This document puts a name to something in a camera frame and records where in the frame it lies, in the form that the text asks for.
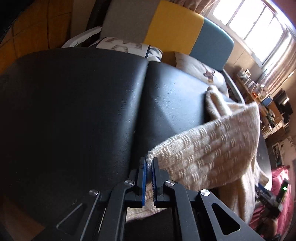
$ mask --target window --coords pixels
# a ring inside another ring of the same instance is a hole
[[[220,0],[208,18],[235,33],[263,63],[282,39],[284,29],[261,0]]]

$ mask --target pillowcase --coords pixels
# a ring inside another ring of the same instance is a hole
[[[153,47],[151,45],[134,43],[128,40],[122,40],[113,37],[99,39],[89,47],[132,53],[142,56],[148,61],[157,62],[161,62],[163,55],[163,52],[159,48]]]
[[[186,54],[175,52],[175,56],[177,69],[196,77],[208,85],[217,86],[217,89],[222,94],[229,97],[224,76],[220,72]]]

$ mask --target cluttered desk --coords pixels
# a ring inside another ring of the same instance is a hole
[[[264,139],[277,131],[285,132],[284,121],[273,97],[268,94],[268,90],[264,85],[255,83],[250,79],[248,70],[239,71],[234,80],[241,91],[245,102],[256,102],[259,107],[261,119],[261,131]]]

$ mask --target knitted fabric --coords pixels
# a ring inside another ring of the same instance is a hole
[[[147,175],[158,158],[160,169],[186,189],[219,187],[220,200],[249,223],[255,207],[255,184],[268,178],[256,161],[260,117],[255,103],[226,103],[215,86],[206,93],[212,121],[175,135],[147,154]],[[127,221],[144,218],[162,209],[153,205],[152,185],[146,186],[143,208],[129,208]]]

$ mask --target silver bolt head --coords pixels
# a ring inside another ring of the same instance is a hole
[[[174,186],[175,185],[175,182],[173,180],[167,180],[167,181],[165,181],[165,184],[167,186],[171,187],[171,186]]]
[[[201,191],[200,191],[200,194],[201,195],[203,195],[203,196],[209,196],[209,194],[210,194],[210,191],[209,190],[207,190],[207,189],[202,189]]]
[[[132,186],[133,185],[133,181],[132,180],[126,180],[126,181],[124,181],[124,185],[126,185],[126,186]]]
[[[89,195],[90,195],[90,196],[96,196],[96,195],[98,195],[98,194],[99,194],[99,191],[96,190],[96,189],[91,189],[91,190],[89,190]]]

